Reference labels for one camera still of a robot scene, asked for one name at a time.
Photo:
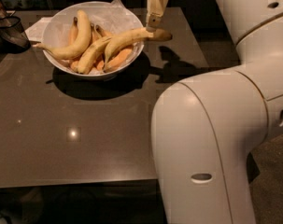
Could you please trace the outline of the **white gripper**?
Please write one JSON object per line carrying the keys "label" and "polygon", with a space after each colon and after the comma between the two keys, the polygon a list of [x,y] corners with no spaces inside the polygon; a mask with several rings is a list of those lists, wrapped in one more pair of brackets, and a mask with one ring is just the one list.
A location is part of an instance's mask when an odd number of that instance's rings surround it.
{"label": "white gripper", "polygon": [[162,20],[168,0],[147,0],[146,28],[154,32]]}

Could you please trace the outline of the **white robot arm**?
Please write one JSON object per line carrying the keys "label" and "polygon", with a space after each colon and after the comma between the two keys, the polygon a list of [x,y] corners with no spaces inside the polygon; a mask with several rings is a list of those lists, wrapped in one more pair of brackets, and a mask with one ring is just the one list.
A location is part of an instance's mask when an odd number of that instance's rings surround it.
{"label": "white robot arm", "polygon": [[283,0],[216,0],[240,65],[159,97],[153,157],[168,224],[256,224],[247,158],[283,134]]}

